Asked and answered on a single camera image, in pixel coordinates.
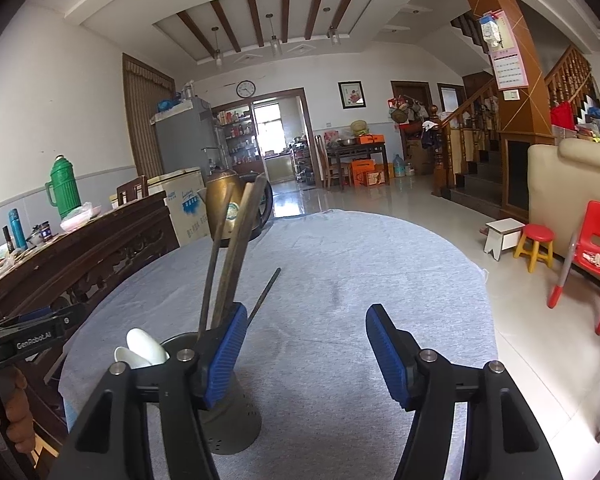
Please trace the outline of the person's left hand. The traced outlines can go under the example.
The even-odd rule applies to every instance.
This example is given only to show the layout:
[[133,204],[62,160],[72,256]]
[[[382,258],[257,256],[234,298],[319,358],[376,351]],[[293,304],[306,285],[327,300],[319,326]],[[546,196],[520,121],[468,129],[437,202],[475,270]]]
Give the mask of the person's left hand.
[[9,420],[6,434],[19,453],[29,455],[35,448],[35,432],[26,393],[27,379],[15,367],[6,370],[6,374],[10,384],[14,387],[12,394],[4,402],[6,416]]

